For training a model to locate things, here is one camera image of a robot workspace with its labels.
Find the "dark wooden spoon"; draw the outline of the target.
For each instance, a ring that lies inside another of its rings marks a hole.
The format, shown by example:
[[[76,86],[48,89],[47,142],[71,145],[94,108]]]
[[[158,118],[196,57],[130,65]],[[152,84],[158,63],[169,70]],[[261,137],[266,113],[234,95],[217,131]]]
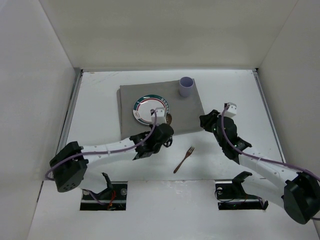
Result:
[[[166,115],[166,123],[168,124],[168,125],[171,125],[171,123],[172,123],[172,115],[171,114],[167,114]]]

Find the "grey cloth placemat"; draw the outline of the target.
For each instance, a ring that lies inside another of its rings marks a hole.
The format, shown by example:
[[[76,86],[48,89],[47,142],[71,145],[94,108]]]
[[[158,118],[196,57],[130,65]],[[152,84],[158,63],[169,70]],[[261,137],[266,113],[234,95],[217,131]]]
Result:
[[[191,87],[190,95],[183,97],[179,91],[180,81],[165,81],[147,84],[121,85],[116,92],[120,135],[122,139],[148,131],[148,125],[139,123],[134,117],[134,104],[147,95],[158,95],[169,107],[171,127],[175,135],[199,132],[200,116],[204,115],[197,85]]]

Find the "dark wooden fork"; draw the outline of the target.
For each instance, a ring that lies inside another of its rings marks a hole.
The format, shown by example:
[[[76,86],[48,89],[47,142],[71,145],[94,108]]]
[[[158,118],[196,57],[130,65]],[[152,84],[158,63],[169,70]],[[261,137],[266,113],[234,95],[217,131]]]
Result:
[[[174,174],[177,173],[177,171],[180,169],[180,167],[182,166],[182,164],[184,163],[184,161],[185,161],[188,157],[191,156],[191,154],[193,153],[194,149],[195,149],[195,148],[192,146],[192,147],[190,147],[190,148],[187,150],[187,152],[186,152],[184,158],[182,159],[182,161],[181,161],[181,162],[178,164],[178,166],[174,169],[174,171],[173,171]]]

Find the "white plate with coloured rim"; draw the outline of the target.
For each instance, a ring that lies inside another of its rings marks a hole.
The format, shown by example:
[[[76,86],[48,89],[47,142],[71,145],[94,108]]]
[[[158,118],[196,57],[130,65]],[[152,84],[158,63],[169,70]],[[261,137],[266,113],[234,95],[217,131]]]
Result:
[[[164,97],[156,94],[147,94],[134,103],[133,116],[140,124],[150,125],[152,123],[150,111],[156,108],[164,108],[167,114],[170,112],[170,105]]]

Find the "lilac plastic cup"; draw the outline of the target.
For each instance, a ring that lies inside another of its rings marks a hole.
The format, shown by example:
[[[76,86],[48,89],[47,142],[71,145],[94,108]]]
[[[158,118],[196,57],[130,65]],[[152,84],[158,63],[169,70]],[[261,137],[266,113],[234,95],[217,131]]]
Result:
[[[187,98],[191,95],[193,87],[194,87],[194,80],[191,77],[182,77],[179,80],[179,94]]]

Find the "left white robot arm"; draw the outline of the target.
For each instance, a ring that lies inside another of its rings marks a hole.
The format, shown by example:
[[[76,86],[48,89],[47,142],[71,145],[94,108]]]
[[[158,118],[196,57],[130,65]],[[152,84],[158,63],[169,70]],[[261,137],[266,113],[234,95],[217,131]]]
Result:
[[[119,142],[81,146],[77,141],[68,143],[50,162],[45,178],[54,181],[58,192],[75,188],[99,194],[110,189],[110,179],[102,166],[117,161],[134,161],[157,154],[162,146],[172,144],[173,128],[166,123]]]

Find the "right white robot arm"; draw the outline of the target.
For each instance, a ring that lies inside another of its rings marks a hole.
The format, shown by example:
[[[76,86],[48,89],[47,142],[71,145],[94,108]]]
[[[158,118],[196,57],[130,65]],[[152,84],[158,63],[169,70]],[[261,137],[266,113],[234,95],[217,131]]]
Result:
[[[260,151],[240,138],[227,105],[223,112],[212,110],[199,117],[200,127],[212,133],[223,154],[236,164],[248,168],[232,182],[244,193],[266,199],[295,222],[305,225],[320,211],[320,178],[301,167],[265,158]]]

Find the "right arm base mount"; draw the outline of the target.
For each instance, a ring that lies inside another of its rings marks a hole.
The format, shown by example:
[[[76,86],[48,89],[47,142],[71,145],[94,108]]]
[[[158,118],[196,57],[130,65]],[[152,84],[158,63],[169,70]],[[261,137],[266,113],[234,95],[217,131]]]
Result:
[[[262,210],[265,211],[269,202],[261,197],[247,194],[242,183],[252,174],[243,171],[233,179],[217,180],[214,195],[220,211]]]

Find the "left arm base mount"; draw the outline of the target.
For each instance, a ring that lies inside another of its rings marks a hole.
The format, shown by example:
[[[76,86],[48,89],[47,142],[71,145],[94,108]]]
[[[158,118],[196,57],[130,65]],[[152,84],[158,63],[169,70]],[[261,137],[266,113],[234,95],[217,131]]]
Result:
[[[80,211],[125,211],[127,208],[127,181],[112,182],[106,173],[102,173],[104,189],[99,193],[82,190]]]

